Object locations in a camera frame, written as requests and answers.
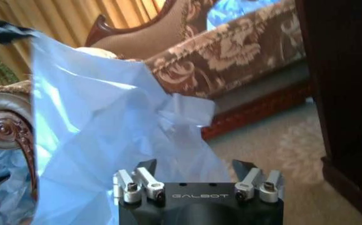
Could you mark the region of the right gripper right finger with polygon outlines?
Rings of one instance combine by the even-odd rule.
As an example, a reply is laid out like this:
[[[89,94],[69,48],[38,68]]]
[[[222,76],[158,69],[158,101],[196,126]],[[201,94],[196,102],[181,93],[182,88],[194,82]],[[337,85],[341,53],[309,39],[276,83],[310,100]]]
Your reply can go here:
[[[253,163],[233,160],[233,168],[238,177],[236,198],[240,203],[256,197],[265,203],[277,203],[285,199],[285,177],[280,170],[265,175],[264,170]]]

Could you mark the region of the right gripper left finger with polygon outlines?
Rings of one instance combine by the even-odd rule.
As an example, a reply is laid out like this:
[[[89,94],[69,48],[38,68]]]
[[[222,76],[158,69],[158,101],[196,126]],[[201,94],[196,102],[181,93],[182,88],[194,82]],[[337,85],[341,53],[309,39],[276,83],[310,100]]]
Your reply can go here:
[[[142,195],[157,204],[166,201],[166,186],[154,177],[157,159],[138,163],[133,173],[125,169],[114,175],[114,203],[138,204],[142,202]]]

